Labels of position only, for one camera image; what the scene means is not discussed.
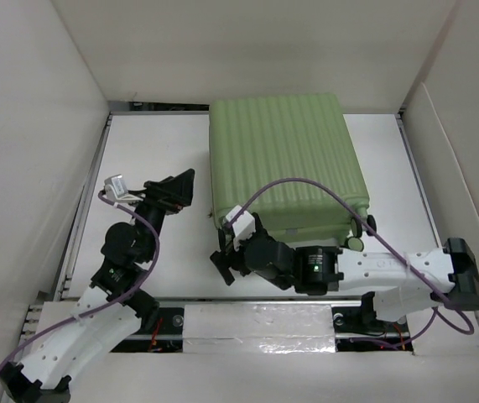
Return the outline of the green hard-shell suitcase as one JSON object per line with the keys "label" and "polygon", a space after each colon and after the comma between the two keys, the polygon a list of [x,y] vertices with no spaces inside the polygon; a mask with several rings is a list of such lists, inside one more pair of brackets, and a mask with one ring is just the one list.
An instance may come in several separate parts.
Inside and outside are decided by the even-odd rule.
{"label": "green hard-shell suitcase", "polygon": [[286,243],[360,238],[370,196],[341,104],[332,93],[243,97],[209,107],[216,228],[234,206]]}

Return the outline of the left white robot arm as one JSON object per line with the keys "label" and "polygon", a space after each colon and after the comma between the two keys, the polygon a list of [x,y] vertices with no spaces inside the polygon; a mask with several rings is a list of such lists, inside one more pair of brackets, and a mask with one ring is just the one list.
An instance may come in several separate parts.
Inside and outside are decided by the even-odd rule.
{"label": "left white robot arm", "polygon": [[121,175],[105,180],[98,198],[127,213],[106,232],[103,261],[69,317],[38,332],[41,346],[18,362],[7,361],[0,382],[14,402],[67,402],[70,384],[126,336],[157,325],[159,303],[142,289],[160,255],[164,219],[191,205],[195,171],[188,169],[143,189],[127,188]]}

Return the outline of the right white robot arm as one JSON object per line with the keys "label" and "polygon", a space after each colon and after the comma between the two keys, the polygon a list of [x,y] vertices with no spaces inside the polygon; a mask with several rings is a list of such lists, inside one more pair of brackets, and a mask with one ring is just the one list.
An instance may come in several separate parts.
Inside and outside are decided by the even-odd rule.
{"label": "right white robot arm", "polygon": [[237,247],[220,245],[210,260],[227,285],[233,283],[232,273],[237,271],[307,296],[361,290],[358,320],[368,330],[439,305],[454,311],[479,311],[476,259],[462,238],[449,238],[439,249],[401,259],[390,253],[332,246],[294,249],[265,230]]}

